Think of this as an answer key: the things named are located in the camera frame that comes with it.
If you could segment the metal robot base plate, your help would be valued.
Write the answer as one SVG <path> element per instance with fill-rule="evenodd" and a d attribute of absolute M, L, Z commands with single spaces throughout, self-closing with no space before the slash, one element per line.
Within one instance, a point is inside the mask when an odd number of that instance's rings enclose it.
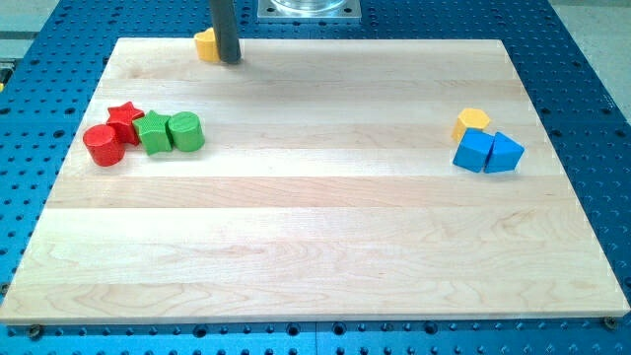
<path fill-rule="evenodd" d="M 262 23 L 360 22 L 360 0 L 258 0 L 257 20 Z"/>

